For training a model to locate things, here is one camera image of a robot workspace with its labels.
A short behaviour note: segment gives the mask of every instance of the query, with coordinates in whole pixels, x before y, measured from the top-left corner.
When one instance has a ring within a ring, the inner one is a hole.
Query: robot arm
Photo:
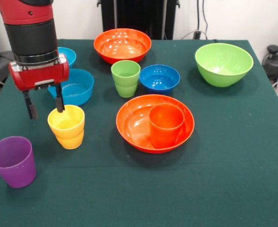
[[[9,71],[23,92],[30,119],[37,119],[29,90],[55,86],[56,107],[64,110],[61,82],[69,77],[69,63],[58,53],[53,0],[0,0],[0,12],[15,60]]]

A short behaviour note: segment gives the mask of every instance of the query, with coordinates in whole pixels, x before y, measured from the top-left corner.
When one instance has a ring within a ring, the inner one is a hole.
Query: table
[[[248,41],[221,41],[251,53],[254,67],[227,88],[207,84],[194,53],[214,41],[153,41],[140,62],[176,68],[172,96],[192,111],[196,128],[180,148],[161,155],[140,152],[115,126],[119,108],[110,65],[92,40],[60,40],[78,59],[75,68],[95,78],[85,137],[65,150],[47,124],[55,102],[32,91],[39,118],[29,120],[11,79],[0,94],[0,139],[20,135],[33,144],[35,181],[12,189],[0,178],[0,227],[278,227],[278,98]],[[139,86],[136,96],[145,94]]]

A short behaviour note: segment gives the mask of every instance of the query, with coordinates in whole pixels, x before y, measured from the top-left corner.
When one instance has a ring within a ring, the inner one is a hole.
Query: yellow cup
[[[65,105],[59,113],[57,109],[50,112],[48,124],[58,142],[65,149],[75,149],[82,143],[84,136],[84,111],[76,105]]]

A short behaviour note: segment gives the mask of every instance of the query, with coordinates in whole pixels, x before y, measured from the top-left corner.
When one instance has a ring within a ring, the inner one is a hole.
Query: blue bowl
[[[149,93],[168,95],[180,82],[177,70],[167,65],[150,65],[140,73],[140,82]]]
[[[63,102],[65,105],[82,105],[92,96],[94,77],[85,70],[70,69],[69,79],[61,83]],[[56,88],[48,87],[49,92],[56,97]]]
[[[69,49],[69,48],[66,48],[66,47],[58,47],[58,52],[63,53],[67,57],[67,60],[68,60],[68,63],[69,63],[69,68],[70,69],[73,68],[74,63],[75,63],[76,58],[77,58],[76,53],[72,49]]]

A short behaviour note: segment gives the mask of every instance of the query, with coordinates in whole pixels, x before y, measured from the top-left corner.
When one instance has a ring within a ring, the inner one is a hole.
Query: orange plate
[[[149,136],[149,110],[156,104],[171,103],[182,109],[185,116],[183,128],[174,146],[155,148]],[[171,151],[185,143],[192,135],[195,120],[189,108],[177,99],[164,95],[144,95],[126,102],[118,111],[116,126],[121,136],[135,148],[152,154]]]
[[[139,62],[152,46],[149,36],[129,28],[117,28],[101,33],[94,41],[94,48],[108,63],[120,60]]]

